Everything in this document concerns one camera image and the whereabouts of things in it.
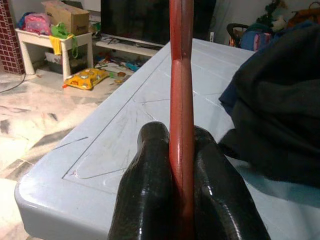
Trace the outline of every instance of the shelf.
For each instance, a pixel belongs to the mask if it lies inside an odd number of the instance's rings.
[[[97,41],[95,43],[96,46],[106,48],[106,49],[114,49],[127,53],[139,54],[143,56],[153,57],[158,51],[154,49],[149,49],[145,47],[137,47],[132,45],[127,45],[123,43],[110,43],[104,41]]]

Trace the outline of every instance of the pink bag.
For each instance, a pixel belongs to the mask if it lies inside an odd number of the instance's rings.
[[[32,13],[24,17],[25,30],[31,33],[51,35],[50,19],[45,13]]]

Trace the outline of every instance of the television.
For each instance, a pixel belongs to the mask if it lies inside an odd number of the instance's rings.
[[[101,33],[142,44],[170,40],[170,0],[101,0]],[[206,40],[216,0],[194,0],[193,37]]]

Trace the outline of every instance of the table surface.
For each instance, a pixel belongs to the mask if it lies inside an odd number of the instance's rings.
[[[218,98],[253,52],[193,40],[194,122],[219,141],[231,118]],[[46,240],[105,240],[118,184],[137,151],[140,128],[169,127],[170,45],[106,99],[18,183],[25,229]],[[230,159],[244,178],[272,240],[320,239],[320,190],[276,182]]]

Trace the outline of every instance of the yellow bag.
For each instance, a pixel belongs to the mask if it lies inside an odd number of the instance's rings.
[[[107,77],[109,77],[109,73],[106,70],[87,68],[67,77],[64,84],[78,89],[91,90]]]

